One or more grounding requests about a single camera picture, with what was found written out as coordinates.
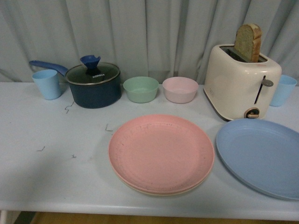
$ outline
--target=wooden floor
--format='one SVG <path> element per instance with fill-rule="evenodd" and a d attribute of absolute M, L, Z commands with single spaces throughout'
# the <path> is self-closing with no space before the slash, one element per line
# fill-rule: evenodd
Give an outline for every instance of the wooden floor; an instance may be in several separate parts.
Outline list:
<path fill-rule="evenodd" d="M 37 212 L 30 224 L 299 224 L 299 222 Z"/>

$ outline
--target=tableware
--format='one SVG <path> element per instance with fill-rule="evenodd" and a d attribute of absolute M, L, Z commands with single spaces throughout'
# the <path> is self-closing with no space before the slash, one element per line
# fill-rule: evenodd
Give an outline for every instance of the tableware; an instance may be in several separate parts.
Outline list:
<path fill-rule="evenodd" d="M 133 77 L 123 83 L 129 100 L 147 103 L 155 99 L 159 82 L 151 77 Z"/>
<path fill-rule="evenodd" d="M 83 64 L 71 69 L 64 66 L 30 61 L 29 64 L 61 73 L 70 84 L 76 104 L 84 108 L 102 108 L 121 98 L 121 71 L 111 63 L 99 63 L 100 57 L 87 55 L 80 58 Z"/>
<path fill-rule="evenodd" d="M 165 97 L 177 104 L 184 104 L 192 101 L 195 97 L 198 83 L 186 77 L 172 77 L 163 82 Z"/>
<path fill-rule="evenodd" d="M 228 122 L 216 144 L 241 182 L 269 196 L 299 200 L 299 133 L 260 119 Z"/>
<path fill-rule="evenodd" d="M 153 114 L 130 120 L 114 133 L 109 159 L 118 177 L 133 189 L 174 195 L 195 188 L 208 176 L 214 147 L 194 123 Z"/>
<path fill-rule="evenodd" d="M 286 75 L 281 75 L 278 86 L 270 103 L 271 106 L 282 106 L 295 88 L 297 80 Z"/>
<path fill-rule="evenodd" d="M 61 96 L 57 71 L 38 71 L 32 75 L 32 79 L 45 99 L 53 100 Z"/>

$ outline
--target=curtain fold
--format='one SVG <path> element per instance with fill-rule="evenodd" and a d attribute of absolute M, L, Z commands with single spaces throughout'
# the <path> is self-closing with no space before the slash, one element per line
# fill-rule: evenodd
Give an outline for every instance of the curtain fold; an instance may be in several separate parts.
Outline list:
<path fill-rule="evenodd" d="M 121 81 L 173 76 L 205 81 L 212 48 L 256 23 L 261 53 L 299 81 L 299 1 L 0 1 L 0 81 L 32 82 L 30 60 L 67 68 L 85 55 L 120 67 Z"/>

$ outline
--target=light blue cup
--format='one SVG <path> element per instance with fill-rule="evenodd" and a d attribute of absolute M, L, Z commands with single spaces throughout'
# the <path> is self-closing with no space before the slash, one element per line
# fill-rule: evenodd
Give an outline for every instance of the light blue cup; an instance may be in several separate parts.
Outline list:
<path fill-rule="evenodd" d="M 45 99 L 52 100 L 61 96 L 56 70 L 47 69 L 38 71 L 32 75 L 32 79 Z"/>
<path fill-rule="evenodd" d="M 297 80 L 286 75 L 281 75 L 278 86 L 270 103 L 271 106 L 282 106 L 289 98 L 297 84 Z"/>

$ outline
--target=kitchenware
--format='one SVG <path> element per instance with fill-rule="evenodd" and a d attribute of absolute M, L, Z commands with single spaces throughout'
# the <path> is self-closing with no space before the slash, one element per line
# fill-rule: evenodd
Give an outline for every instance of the kitchenware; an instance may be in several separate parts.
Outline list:
<path fill-rule="evenodd" d="M 165 97 L 178 104 L 192 101 L 199 87 L 198 83 L 186 77 L 172 77 L 163 82 Z"/>
<path fill-rule="evenodd" d="M 299 200 L 299 133 L 260 119 L 228 122 L 216 144 L 225 166 L 264 194 Z"/>
<path fill-rule="evenodd" d="M 297 80 L 286 75 L 281 75 L 278 86 L 270 103 L 271 106 L 282 106 L 295 88 Z"/>
<path fill-rule="evenodd" d="M 81 107 L 101 108 L 113 104 L 121 97 L 119 68 L 111 63 L 99 63 L 100 57 L 82 57 L 83 64 L 71 69 L 58 64 L 30 61 L 33 66 L 54 69 L 70 84 L 74 101 Z"/>
<path fill-rule="evenodd" d="M 38 71 L 32 75 L 32 79 L 45 99 L 52 100 L 60 97 L 57 71 L 51 69 Z"/>
<path fill-rule="evenodd" d="M 133 189 L 173 195 L 203 182 L 214 163 L 214 148 L 194 123 L 153 114 L 130 120 L 114 133 L 109 159 L 118 177 Z"/>
<path fill-rule="evenodd" d="M 225 119 L 265 117 L 281 76 L 281 67 L 260 54 L 257 63 L 246 61 L 234 45 L 213 47 L 204 91 Z"/>
<path fill-rule="evenodd" d="M 155 99 L 159 82 L 151 77 L 133 77 L 123 83 L 129 100 L 135 103 L 147 103 Z"/>

